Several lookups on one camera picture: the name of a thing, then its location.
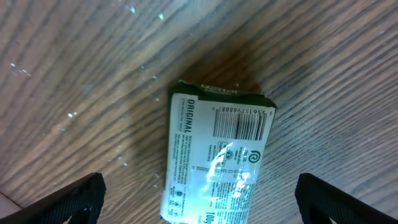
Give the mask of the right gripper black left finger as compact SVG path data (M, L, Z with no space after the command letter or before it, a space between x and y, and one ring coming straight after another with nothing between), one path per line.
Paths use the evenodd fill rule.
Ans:
M94 172L1 218L1 224L96 224L105 194L103 176Z

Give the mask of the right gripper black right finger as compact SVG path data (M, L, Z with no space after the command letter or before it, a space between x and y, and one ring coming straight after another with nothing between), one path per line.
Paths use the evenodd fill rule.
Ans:
M397 224L397 219L370 207L310 173L299 175L295 198L304 223Z

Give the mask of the green soap bar packet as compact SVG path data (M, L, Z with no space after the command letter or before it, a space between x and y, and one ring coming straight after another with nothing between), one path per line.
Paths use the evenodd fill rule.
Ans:
M183 80L173 86L160 216L246 223L276 108L260 93Z

